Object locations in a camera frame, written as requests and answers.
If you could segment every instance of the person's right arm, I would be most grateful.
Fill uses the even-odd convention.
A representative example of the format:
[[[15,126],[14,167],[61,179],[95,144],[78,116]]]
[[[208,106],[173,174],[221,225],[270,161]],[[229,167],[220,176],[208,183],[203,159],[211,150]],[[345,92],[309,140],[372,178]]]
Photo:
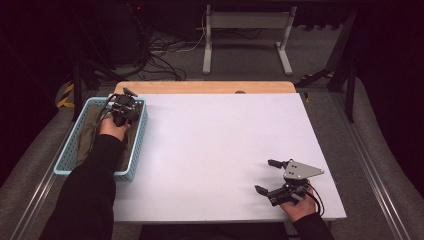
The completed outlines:
[[[306,195],[306,198],[295,206],[283,203],[280,207],[289,215],[300,239],[334,240],[324,220],[316,212],[315,201],[310,196]]]

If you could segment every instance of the human hand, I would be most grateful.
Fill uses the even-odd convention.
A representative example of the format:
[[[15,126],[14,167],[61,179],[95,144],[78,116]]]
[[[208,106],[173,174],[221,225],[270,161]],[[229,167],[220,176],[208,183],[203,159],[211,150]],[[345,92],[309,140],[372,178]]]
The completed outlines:
[[[311,187],[308,188],[308,192],[313,195]],[[290,203],[283,203],[280,204],[280,207],[289,215],[292,222],[296,222],[302,217],[316,212],[315,201],[308,194],[305,195],[305,199],[295,206]]]
[[[125,132],[130,128],[129,124],[124,124],[120,127],[117,127],[113,122],[112,115],[108,114],[100,123],[99,135],[106,134],[116,137],[121,142],[124,139]]]

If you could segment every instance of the person's arm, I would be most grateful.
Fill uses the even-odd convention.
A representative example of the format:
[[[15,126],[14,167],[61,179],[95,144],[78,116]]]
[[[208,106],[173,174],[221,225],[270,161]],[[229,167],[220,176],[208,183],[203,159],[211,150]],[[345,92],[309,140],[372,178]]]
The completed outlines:
[[[289,215],[294,228],[302,240],[334,240],[321,216],[316,212],[315,201],[308,195],[292,206],[283,203],[280,207]]]
[[[40,239],[111,239],[116,184],[114,172],[129,125],[106,117],[84,163],[64,182]]]

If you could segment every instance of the white metal stand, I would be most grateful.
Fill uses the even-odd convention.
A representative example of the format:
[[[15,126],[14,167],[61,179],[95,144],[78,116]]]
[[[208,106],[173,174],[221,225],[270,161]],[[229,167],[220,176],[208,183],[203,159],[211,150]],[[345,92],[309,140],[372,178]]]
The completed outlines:
[[[203,59],[203,74],[210,74],[212,59],[212,28],[284,28],[284,37],[277,42],[277,50],[286,75],[292,75],[285,48],[289,38],[291,26],[296,14],[296,7],[290,12],[215,12],[211,5],[206,9],[206,46]]]

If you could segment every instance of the person's left hand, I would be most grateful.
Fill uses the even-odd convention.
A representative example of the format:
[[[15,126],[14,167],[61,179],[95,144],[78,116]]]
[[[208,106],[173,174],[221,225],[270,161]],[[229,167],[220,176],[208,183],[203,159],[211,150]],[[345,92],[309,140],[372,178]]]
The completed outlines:
[[[99,135],[106,134],[114,136],[119,139],[121,142],[124,139],[125,132],[130,128],[129,124],[124,124],[120,127],[117,127],[113,122],[113,117],[111,114],[108,114],[100,124]]]

